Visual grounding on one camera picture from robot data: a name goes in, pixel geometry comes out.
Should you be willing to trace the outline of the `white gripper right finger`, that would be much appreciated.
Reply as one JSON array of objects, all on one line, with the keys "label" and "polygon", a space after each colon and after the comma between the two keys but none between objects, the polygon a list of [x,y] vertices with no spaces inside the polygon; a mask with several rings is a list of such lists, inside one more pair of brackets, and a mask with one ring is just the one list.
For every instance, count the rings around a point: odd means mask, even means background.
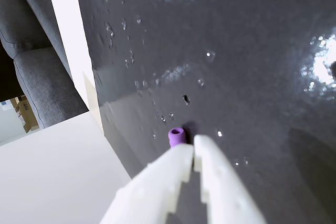
[{"label": "white gripper right finger", "polygon": [[200,173],[208,223],[267,222],[228,158],[207,135],[194,136],[194,170]]}]

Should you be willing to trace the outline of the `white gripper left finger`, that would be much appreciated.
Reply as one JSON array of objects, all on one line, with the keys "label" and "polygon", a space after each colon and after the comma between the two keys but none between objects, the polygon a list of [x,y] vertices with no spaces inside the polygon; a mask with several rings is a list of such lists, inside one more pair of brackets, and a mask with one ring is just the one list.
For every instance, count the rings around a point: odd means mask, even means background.
[{"label": "white gripper left finger", "polygon": [[117,191],[101,223],[165,223],[176,212],[192,163],[192,145],[169,149]]}]

